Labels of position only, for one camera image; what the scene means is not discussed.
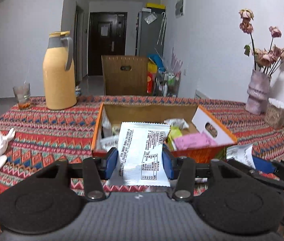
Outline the patterned red tablecloth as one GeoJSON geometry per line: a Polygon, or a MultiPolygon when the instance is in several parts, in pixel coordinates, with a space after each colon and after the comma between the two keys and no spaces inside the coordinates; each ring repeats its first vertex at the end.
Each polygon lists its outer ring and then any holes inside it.
{"type": "Polygon", "coordinates": [[[194,106],[214,115],[248,143],[261,116],[244,104],[150,96],[80,97],[74,107],[49,110],[44,97],[28,110],[13,107],[0,130],[17,130],[0,188],[0,240],[282,240],[280,193],[223,160],[175,157],[177,186],[166,192],[104,190],[103,157],[92,154],[102,104],[194,106]]]}

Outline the white silver snack packet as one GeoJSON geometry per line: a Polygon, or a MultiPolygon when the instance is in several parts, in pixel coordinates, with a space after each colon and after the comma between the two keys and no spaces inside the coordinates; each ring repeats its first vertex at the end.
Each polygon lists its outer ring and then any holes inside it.
{"type": "Polygon", "coordinates": [[[177,127],[180,130],[188,129],[189,124],[184,119],[166,119],[164,123],[171,127],[177,127]]]}

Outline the orange cardboard snack box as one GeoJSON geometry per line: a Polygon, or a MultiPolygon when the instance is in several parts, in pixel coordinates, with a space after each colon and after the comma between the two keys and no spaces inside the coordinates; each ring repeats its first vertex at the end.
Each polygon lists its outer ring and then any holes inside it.
{"type": "Polygon", "coordinates": [[[173,127],[168,119],[188,124],[176,138],[176,148],[167,145],[173,156],[186,156],[196,163],[209,163],[217,154],[235,145],[237,138],[212,113],[200,105],[162,106],[102,104],[92,140],[92,154],[103,157],[112,147],[118,149],[120,164],[141,163],[148,154],[161,157],[173,127]]]}

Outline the yellow box on refrigerator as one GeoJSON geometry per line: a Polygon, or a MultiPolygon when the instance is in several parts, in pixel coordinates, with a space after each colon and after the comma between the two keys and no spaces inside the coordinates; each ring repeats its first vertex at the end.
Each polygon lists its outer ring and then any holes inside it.
{"type": "Polygon", "coordinates": [[[160,9],[160,10],[165,10],[165,6],[162,4],[156,4],[156,3],[146,3],[147,8],[154,8],[154,9],[160,9]]]}

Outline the clear container with seeds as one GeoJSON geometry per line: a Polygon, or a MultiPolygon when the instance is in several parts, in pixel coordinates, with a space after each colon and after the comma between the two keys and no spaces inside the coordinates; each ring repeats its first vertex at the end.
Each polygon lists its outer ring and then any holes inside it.
{"type": "Polygon", "coordinates": [[[278,130],[284,125],[284,103],[269,98],[265,113],[265,122],[273,129],[278,130]]]}

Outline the dark entrance door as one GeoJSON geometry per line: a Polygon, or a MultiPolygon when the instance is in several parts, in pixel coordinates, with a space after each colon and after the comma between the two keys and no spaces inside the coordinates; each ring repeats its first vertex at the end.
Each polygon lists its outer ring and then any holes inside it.
{"type": "Polygon", "coordinates": [[[101,76],[103,55],[124,55],[126,12],[92,12],[89,18],[88,75],[101,76]]]}

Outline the drinking glass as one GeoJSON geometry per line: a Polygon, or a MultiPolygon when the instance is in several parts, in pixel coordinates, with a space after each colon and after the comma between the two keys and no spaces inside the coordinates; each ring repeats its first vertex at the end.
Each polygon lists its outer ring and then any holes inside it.
{"type": "Polygon", "coordinates": [[[13,92],[20,110],[28,109],[30,102],[30,84],[24,82],[21,86],[14,86],[13,92]]]}

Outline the wall electrical panel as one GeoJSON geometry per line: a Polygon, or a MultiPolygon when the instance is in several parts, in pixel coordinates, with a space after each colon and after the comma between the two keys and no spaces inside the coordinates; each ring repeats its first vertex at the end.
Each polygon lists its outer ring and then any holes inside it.
{"type": "Polygon", "coordinates": [[[175,17],[180,18],[185,14],[185,0],[178,0],[175,5],[175,17]]]}

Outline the pink snack packet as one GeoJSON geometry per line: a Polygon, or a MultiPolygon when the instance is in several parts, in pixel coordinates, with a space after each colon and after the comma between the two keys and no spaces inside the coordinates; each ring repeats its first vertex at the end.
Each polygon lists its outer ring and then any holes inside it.
{"type": "Polygon", "coordinates": [[[177,150],[201,149],[216,146],[217,143],[205,133],[190,133],[174,139],[177,150]]]}

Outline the pink ceramic vase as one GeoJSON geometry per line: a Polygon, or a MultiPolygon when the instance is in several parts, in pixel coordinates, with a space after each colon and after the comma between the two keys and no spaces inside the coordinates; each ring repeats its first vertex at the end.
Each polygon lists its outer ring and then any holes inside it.
{"type": "Polygon", "coordinates": [[[247,89],[248,99],[245,110],[251,114],[265,113],[269,99],[271,77],[263,72],[252,70],[247,89]]]}

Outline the dried pink roses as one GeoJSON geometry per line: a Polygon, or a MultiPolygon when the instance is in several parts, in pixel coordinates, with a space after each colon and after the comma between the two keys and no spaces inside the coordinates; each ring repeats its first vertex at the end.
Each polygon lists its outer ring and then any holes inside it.
{"type": "Polygon", "coordinates": [[[250,9],[241,9],[239,11],[241,22],[240,30],[249,35],[250,44],[244,46],[244,54],[253,56],[254,67],[256,71],[260,71],[271,77],[281,66],[284,65],[284,47],[275,44],[275,40],[282,37],[282,32],[277,26],[270,26],[269,33],[271,42],[267,48],[258,48],[253,39],[253,20],[254,13],[250,9]]]}

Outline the white label snack packet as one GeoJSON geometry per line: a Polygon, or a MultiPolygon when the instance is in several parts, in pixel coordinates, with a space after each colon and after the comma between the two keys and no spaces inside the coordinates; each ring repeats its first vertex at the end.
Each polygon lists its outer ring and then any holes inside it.
{"type": "Polygon", "coordinates": [[[170,125],[123,122],[118,139],[117,166],[107,185],[169,187],[162,160],[170,125]]]}

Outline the grey refrigerator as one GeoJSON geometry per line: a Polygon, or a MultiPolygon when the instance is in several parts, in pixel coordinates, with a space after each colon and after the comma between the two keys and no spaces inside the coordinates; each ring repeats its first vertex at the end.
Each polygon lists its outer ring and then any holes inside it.
{"type": "Polygon", "coordinates": [[[165,9],[143,8],[137,15],[135,55],[163,55],[165,9]]]}

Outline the yellow thermos jug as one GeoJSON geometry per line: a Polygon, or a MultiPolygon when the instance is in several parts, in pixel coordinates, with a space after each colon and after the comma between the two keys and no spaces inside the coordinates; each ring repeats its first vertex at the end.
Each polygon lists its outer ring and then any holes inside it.
{"type": "Polygon", "coordinates": [[[73,107],[77,97],[70,31],[50,33],[42,70],[47,108],[63,110],[73,107]]]}

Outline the white crumpled snack packet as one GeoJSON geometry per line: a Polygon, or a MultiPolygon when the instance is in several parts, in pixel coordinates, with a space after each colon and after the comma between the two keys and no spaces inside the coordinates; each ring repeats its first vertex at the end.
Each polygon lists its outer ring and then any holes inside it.
{"type": "Polygon", "coordinates": [[[255,169],[256,166],[252,156],[252,149],[252,144],[231,146],[226,151],[226,160],[234,159],[248,167],[255,169]]]}

